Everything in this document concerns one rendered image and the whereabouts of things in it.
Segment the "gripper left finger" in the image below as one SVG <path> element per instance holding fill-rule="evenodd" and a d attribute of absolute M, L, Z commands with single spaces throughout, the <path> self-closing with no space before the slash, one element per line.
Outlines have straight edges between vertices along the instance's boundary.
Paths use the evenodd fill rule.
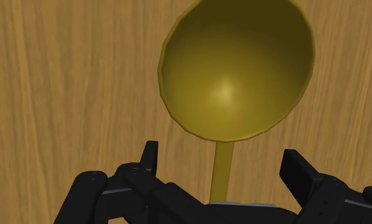
<path fill-rule="evenodd" d="M 174 183 L 156 177 L 158 142 L 147 141 L 140 162 L 77 175 L 54 224 L 204 224 L 205 206 Z"/>

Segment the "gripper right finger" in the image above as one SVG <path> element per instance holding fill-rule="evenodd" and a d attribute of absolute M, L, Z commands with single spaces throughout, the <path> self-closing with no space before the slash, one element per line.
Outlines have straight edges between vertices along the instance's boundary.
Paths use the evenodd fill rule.
<path fill-rule="evenodd" d="M 372 186 L 357 192 L 290 149 L 284 150 L 280 178 L 301 206 L 294 224 L 372 224 Z"/>

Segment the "yellow ladle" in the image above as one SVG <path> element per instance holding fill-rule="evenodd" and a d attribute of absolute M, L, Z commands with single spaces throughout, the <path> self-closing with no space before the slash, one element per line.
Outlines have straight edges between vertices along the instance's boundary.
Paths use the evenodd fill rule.
<path fill-rule="evenodd" d="M 314 58 L 293 0 L 197 0 L 178 17 L 160 54 L 160 95 L 184 130 L 216 143 L 211 201 L 227 198 L 234 144 L 294 109 Z"/>

